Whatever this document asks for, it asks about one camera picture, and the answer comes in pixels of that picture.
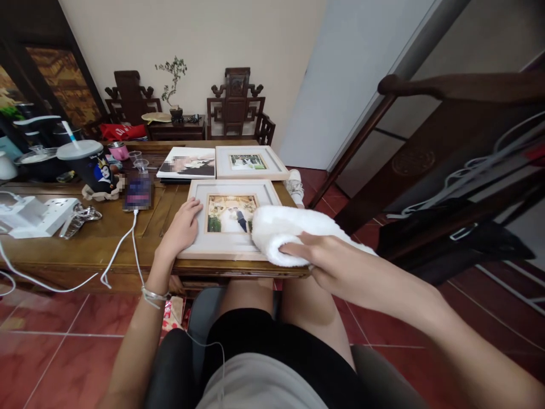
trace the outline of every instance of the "white sneaker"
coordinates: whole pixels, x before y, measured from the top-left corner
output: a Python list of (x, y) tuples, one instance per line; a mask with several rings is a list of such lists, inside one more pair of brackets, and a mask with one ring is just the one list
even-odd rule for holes
[(284, 186), (296, 205), (303, 204), (305, 190), (301, 182), (301, 174), (297, 169), (290, 170), (290, 178), (284, 181)]

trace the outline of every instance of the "wedding photo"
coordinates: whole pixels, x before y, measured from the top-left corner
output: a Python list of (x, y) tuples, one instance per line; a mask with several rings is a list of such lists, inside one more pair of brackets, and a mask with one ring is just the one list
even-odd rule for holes
[(267, 169), (261, 155), (229, 155), (232, 170), (264, 170)]
[(160, 172), (176, 172), (178, 174), (214, 176), (216, 160), (214, 155), (204, 157), (174, 156), (163, 162)]
[(259, 207), (255, 195), (208, 195), (206, 233), (251, 233), (251, 221)]

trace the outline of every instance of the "small side table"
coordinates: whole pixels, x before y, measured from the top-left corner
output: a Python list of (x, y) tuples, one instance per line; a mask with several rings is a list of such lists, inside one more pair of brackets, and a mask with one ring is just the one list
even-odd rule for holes
[(199, 122), (184, 122), (173, 124), (172, 122), (152, 122), (146, 126), (149, 140), (204, 140), (205, 139), (205, 115), (201, 115)]

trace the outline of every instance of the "groom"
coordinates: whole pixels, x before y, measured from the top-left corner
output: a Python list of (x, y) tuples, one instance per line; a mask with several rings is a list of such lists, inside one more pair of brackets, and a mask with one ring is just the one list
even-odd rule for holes
[(248, 229), (246, 228), (246, 219), (244, 218), (244, 215), (238, 209), (238, 207), (235, 207), (234, 209), (237, 212), (237, 219), (238, 219), (238, 223), (240, 224), (240, 227), (242, 227), (242, 230), (244, 230), (245, 233), (248, 233)]

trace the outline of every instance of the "power strip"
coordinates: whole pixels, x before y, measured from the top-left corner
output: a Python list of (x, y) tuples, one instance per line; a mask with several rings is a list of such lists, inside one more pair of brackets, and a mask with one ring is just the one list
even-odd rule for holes
[[(38, 217), (41, 219), (36, 224), (14, 227), (8, 234), (16, 239), (30, 239), (33, 237), (51, 237), (64, 224), (72, 214), (74, 206), (79, 203), (76, 198), (50, 199), (43, 203), (45, 212)], [(0, 210), (0, 220), (2, 217), (14, 216), (10, 211)]]

